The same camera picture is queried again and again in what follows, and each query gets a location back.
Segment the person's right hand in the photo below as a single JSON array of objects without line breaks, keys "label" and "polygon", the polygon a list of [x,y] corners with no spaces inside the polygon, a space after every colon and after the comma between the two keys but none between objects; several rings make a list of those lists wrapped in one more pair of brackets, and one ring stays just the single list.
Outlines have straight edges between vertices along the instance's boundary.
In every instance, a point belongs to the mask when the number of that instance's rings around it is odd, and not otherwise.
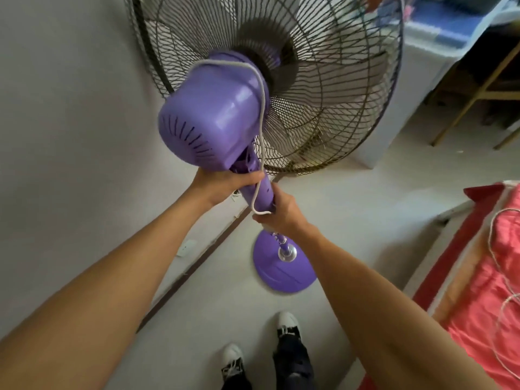
[{"label": "person's right hand", "polygon": [[260,224],[269,226],[279,234],[294,239],[308,225],[307,219],[296,205],[293,196],[284,193],[276,183],[272,183],[272,191],[275,194],[275,213],[272,215],[253,215],[253,219]]}]

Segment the red fabric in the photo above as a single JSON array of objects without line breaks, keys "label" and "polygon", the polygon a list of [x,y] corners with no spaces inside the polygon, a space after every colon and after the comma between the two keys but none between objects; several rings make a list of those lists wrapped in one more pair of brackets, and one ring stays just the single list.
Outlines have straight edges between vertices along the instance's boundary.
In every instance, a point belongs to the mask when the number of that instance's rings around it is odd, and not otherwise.
[{"label": "red fabric", "polygon": [[[520,185],[504,208],[520,209]],[[495,220],[492,250],[515,293],[520,292],[520,213],[507,211]],[[520,382],[496,359],[490,337],[494,333],[502,303],[510,296],[491,255],[488,253],[445,324],[451,337],[477,361],[503,389],[518,389]],[[520,306],[511,301],[504,308],[495,337],[495,348],[502,362],[520,375]]]},{"label": "red fabric", "polygon": [[[493,210],[503,191],[504,185],[502,183],[464,189],[466,196],[475,202],[475,207],[471,214],[465,218],[446,250],[439,257],[439,260],[435,262],[414,294],[413,301],[421,308],[427,310],[430,307],[453,264],[455,264],[466,245],[482,227],[484,219]],[[377,387],[368,375],[365,375],[361,385],[358,387],[358,390],[376,389]]]}]

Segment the floor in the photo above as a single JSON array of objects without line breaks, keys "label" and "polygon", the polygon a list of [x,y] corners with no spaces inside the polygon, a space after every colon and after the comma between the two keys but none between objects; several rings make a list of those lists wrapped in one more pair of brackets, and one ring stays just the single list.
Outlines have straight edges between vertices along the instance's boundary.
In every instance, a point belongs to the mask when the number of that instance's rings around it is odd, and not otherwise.
[{"label": "floor", "polygon": [[[478,108],[442,145],[428,145],[456,111],[422,106],[374,170],[346,159],[280,185],[331,241],[402,287],[438,233],[432,219],[465,201],[464,187],[520,179],[520,139],[493,151],[507,132],[480,126]],[[140,332],[108,389],[219,389],[229,341],[243,349],[254,387],[274,388],[282,309],[301,323],[319,388],[337,386],[353,357],[346,336],[318,281],[295,295],[263,286],[251,261],[260,229],[247,218],[198,269]]]}]

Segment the purple fan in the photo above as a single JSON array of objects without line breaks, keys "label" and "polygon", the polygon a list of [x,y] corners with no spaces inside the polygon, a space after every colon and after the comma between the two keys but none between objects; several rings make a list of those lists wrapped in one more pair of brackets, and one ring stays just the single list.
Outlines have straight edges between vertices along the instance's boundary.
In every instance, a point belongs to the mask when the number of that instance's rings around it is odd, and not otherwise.
[{"label": "purple fan", "polygon": [[[165,144],[207,170],[259,170],[263,113],[268,173],[307,174],[347,156],[379,121],[399,70],[401,3],[383,4],[365,13],[363,0],[127,0],[166,98],[159,113]],[[241,192],[251,205],[255,186]],[[254,206],[276,210],[267,176]],[[316,279],[285,236],[263,231],[253,261],[278,291],[297,292]]]}]

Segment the round purple base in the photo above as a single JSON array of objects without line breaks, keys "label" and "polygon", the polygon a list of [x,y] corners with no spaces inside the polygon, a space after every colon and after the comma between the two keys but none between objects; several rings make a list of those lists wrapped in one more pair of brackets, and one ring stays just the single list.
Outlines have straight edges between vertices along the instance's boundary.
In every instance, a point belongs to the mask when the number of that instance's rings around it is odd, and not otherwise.
[{"label": "round purple base", "polygon": [[280,245],[274,236],[263,230],[255,242],[253,262],[258,275],[270,288],[283,293],[296,293],[308,288],[316,280],[316,274],[300,247],[289,238],[287,242],[298,251],[291,262],[280,260]]}]

